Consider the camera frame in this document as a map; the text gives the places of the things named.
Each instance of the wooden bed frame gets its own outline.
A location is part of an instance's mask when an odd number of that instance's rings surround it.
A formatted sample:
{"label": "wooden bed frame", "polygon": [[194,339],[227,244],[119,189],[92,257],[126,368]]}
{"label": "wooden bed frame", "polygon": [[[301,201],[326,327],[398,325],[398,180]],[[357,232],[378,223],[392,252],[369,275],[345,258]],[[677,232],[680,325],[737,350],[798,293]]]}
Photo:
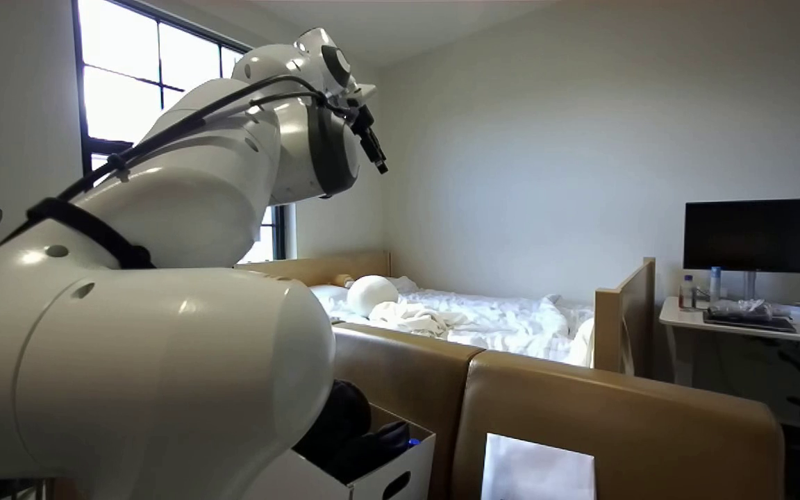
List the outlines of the wooden bed frame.
{"label": "wooden bed frame", "polygon": [[[338,275],[398,275],[385,250],[337,252],[319,258],[244,265],[269,277],[337,284]],[[655,312],[655,258],[644,258],[616,289],[595,293],[595,370],[648,372]]]}

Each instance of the window frame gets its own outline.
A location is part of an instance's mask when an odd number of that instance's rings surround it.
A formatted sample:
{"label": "window frame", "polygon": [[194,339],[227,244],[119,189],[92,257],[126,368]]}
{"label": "window frame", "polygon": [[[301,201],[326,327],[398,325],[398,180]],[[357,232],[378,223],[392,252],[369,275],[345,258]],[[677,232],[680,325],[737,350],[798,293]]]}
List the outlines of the window frame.
{"label": "window frame", "polygon": [[[176,30],[187,30],[191,36],[199,36],[210,45],[217,45],[220,50],[220,77],[224,77],[224,66],[223,66],[223,50],[232,50],[232,52],[246,52],[249,47],[227,39],[227,36],[220,36],[214,30],[205,30],[199,25],[191,25],[181,16],[173,16],[162,9],[153,9],[153,5],[144,5],[144,2],[137,2],[137,0],[105,0],[105,2],[114,2],[119,9],[128,9],[132,15],[141,15],[141,16],[151,16],[155,23],[155,50],[159,50],[159,69],[155,69],[155,80],[151,77],[137,77],[137,75],[126,75],[126,73],[114,73],[114,69],[105,69],[105,66],[96,66],[96,64],[87,64],[82,59],[82,34],[81,34],[81,15],[78,15],[78,5],[81,0],[73,0],[73,47],[76,47],[76,77],[78,77],[78,127],[81,127],[81,166],[82,166],[82,176],[92,173],[92,157],[112,157],[112,154],[119,154],[126,148],[131,148],[131,141],[114,141],[114,139],[99,139],[99,136],[89,136],[89,115],[87,115],[87,77],[82,77],[82,69],[87,66],[94,66],[94,69],[102,69],[102,73],[112,73],[112,75],[121,75],[121,77],[132,77],[132,80],[141,80],[141,83],[153,83],[159,86],[159,107],[163,107],[163,91],[167,89],[177,89],[173,83],[163,80],[163,66],[162,66],[162,25],[170,25]],[[289,205],[271,205],[271,223],[260,223],[260,229],[269,229],[271,232],[271,262],[280,262],[280,258],[289,258]]]}

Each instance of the bottle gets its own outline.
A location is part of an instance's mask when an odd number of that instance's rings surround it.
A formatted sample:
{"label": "bottle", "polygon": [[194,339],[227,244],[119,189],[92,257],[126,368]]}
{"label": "bottle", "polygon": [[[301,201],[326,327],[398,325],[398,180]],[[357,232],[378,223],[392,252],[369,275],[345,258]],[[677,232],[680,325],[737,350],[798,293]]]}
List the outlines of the bottle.
{"label": "bottle", "polygon": [[698,309],[698,284],[694,275],[684,275],[677,309]]}
{"label": "bottle", "polygon": [[709,302],[721,301],[721,269],[709,269]]}

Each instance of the ceiling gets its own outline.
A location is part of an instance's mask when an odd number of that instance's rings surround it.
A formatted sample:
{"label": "ceiling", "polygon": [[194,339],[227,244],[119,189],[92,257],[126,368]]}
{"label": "ceiling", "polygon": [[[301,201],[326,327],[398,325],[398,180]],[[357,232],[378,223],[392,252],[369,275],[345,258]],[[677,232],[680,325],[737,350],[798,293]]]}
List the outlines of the ceiling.
{"label": "ceiling", "polygon": [[[214,5],[191,0],[210,16]],[[231,0],[231,23],[266,15],[289,29],[327,29],[360,64],[378,69],[481,34],[553,0]]]}

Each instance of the window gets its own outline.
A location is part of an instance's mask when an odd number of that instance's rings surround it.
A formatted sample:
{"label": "window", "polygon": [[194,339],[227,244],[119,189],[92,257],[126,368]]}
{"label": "window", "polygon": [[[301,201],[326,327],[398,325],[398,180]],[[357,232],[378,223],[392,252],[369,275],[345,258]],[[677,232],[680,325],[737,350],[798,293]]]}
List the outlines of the window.
{"label": "window", "polygon": [[[155,118],[209,77],[231,75],[244,47],[146,5],[76,0],[82,100],[82,169],[141,139]],[[244,262],[287,258],[287,209],[266,209]]]}

